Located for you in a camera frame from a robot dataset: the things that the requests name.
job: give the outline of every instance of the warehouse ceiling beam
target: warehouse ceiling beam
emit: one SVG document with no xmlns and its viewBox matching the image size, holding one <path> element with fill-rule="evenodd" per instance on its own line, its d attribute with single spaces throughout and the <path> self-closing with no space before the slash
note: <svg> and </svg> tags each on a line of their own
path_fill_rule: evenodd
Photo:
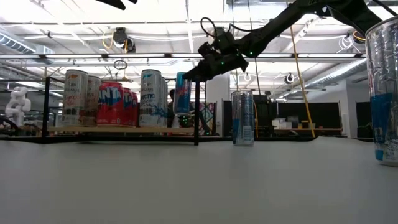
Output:
<svg viewBox="0 0 398 224">
<path fill-rule="evenodd" d="M 70 31 L 69 28 L 63 23 L 61 22 L 61 20 L 59 18 L 57 18 L 55 15 L 53 15 L 50 11 L 46 10 L 46 8 L 44 8 L 44 5 L 41 4 L 41 2 L 36 2 L 36 0 L 30 0 L 35 6 L 41 8 L 42 10 L 44 10 L 48 15 L 52 16 L 58 25 L 64 27 L 69 33 L 70 35 L 72 35 L 74 38 L 78 39 L 83 45 L 85 45 L 86 47 L 88 47 L 90 50 L 92 50 L 95 53 L 98 53 L 97 50 L 95 50 L 94 48 L 92 48 L 87 42 L 85 42 L 84 40 L 82 40 L 78 35 L 76 35 L 74 32 Z"/>
</svg>

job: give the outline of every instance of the table surface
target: table surface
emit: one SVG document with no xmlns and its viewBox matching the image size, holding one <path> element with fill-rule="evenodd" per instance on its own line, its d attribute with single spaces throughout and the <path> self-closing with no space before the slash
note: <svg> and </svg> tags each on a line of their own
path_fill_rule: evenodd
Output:
<svg viewBox="0 0 398 224">
<path fill-rule="evenodd" d="M 0 223 L 398 223 L 373 144 L 0 141 Z"/>
</svg>

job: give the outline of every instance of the black robotic arm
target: black robotic arm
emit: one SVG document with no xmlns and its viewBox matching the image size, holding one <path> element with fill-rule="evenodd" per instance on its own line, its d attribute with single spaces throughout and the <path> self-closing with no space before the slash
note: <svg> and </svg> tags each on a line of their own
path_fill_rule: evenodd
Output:
<svg viewBox="0 0 398 224">
<path fill-rule="evenodd" d="M 296 0 L 264 27 L 254 29 L 239 40 L 230 32 L 215 37 L 212 44 L 204 43 L 198 50 L 203 60 L 184 78 L 205 82 L 214 76 L 241 68 L 245 72 L 248 63 L 243 55 L 257 57 L 268 43 L 297 22 L 305 14 L 331 16 L 354 27 L 360 34 L 381 22 L 370 11 L 364 0 Z"/>
</svg>

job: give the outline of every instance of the aluminum can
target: aluminum can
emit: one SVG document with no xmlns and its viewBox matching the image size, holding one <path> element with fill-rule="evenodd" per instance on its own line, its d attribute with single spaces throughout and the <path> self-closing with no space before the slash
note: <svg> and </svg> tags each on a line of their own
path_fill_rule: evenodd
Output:
<svg viewBox="0 0 398 224">
<path fill-rule="evenodd" d="M 85 99 L 85 126 L 96 126 L 98 111 L 98 92 L 101 86 L 101 79 L 92 75 L 88 76 L 87 94 Z"/>
<path fill-rule="evenodd" d="M 232 142 L 235 146 L 254 145 L 253 92 L 232 93 Z"/>
<path fill-rule="evenodd" d="M 123 88 L 123 119 L 122 125 L 132 126 L 132 93 L 129 88 Z"/>
<path fill-rule="evenodd" d="M 167 112 L 168 112 L 168 103 L 167 103 L 167 97 L 169 95 L 169 86 L 166 82 L 166 79 L 164 79 L 164 123 L 163 123 L 163 127 L 167 127 Z"/>
<path fill-rule="evenodd" d="M 164 86 L 165 84 L 165 79 L 162 77 L 160 79 L 160 94 L 159 94 L 159 104 L 158 104 L 158 109 L 159 109 L 159 118 L 157 120 L 157 125 L 159 127 L 162 127 L 164 124 L 164 99 L 165 99 L 165 95 L 164 95 Z"/>
<path fill-rule="evenodd" d="M 103 82 L 98 92 L 97 125 L 121 126 L 124 118 L 124 90 L 118 82 Z"/>
<path fill-rule="evenodd" d="M 137 126 L 137 120 L 138 120 L 138 97 L 137 93 L 131 92 L 132 94 L 132 118 L 131 118 L 131 126 L 136 127 Z"/>
<path fill-rule="evenodd" d="M 64 126 L 82 126 L 88 74 L 80 70 L 67 70 L 63 89 L 62 123 Z"/>
<path fill-rule="evenodd" d="M 158 126 L 161 78 L 160 71 L 151 69 L 142 71 L 139 112 L 139 125 L 141 127 Z"/>
<path fill-rule="evenodd" d="M 376 159 L 398 166 L 398 17 L 366 33 L 368 77 Z"/>
<path fill-rule="evenodd" d="M 191 86 L 190 80 L 183 79 L 185 72 L 178 72 L 175 79 L 174 114 L 186 115 L 190 112 Z"/>
</svg>

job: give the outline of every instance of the white humanoid robot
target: white humanoid robot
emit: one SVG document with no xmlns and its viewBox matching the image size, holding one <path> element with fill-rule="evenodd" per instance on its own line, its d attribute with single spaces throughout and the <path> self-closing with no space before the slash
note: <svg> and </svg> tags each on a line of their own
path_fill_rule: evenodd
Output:
<svg viewBox="0 0 398 224">
<path fill-rule="evenodd" d="M 6 116 L 12 118 L 18 126 L 24 125 L 25 112 L 30 111 L 31 105 L 30 100 L 26 98 L 27 92 L 26 87 L 15 87 L 14 91 L 11 92 L 10 102 L 6 106 Z"/>
</svg>

